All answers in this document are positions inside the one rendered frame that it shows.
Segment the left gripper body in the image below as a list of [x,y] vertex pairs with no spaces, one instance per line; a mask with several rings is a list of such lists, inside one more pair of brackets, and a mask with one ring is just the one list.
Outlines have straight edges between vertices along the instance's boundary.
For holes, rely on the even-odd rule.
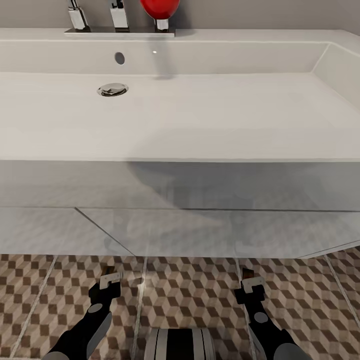
[[110,282],[108,288],[104,288],[104,289],[100,289],[100,285],[95,285],[94,287],[92,287],[89,291],[91,304],[97,297],[101,295],[108,296],[110,298],[110,305],[111,305],[113,298],[117,298],[121,296],[120,282],[115,282],[115,283]]

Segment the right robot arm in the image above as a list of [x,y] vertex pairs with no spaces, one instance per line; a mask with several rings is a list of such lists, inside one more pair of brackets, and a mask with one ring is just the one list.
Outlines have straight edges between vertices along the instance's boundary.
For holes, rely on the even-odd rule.
[[267,315],[261,301],[265,301],[261,286],[263,276],[246,278],[242,288],[235,289],[236,301],[245,304],[251,323],[248,328],[264,360],[313,360],[294,341],[286,329],[280,330]]

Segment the mousetrap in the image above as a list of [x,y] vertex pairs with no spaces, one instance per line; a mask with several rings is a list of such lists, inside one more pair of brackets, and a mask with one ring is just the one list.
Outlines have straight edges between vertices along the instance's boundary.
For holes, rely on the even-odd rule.
[[254,278],[254,270],[243,268],[242,269],[242,281],[244,279]]
[[113,274],[114,273],[115,266],[104,266],[102,271],[102,276]]

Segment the robot trunk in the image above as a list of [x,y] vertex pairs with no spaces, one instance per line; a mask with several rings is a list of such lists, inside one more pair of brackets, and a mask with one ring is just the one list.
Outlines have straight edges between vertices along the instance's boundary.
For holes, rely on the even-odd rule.
[[209,329],[153,328],[144,360],[216,360],[214,341]]

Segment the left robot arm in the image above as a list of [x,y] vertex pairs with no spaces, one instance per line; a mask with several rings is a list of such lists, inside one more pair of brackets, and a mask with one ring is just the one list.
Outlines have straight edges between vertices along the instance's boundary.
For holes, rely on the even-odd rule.
[[109,311],[113,298],[121,296],[120,282],[124,271],[102,275],[98,285],[89,291],[91,306],[86,317],[71,330],[65,331],[56,345],[42,360],[88,360],[112,323]]

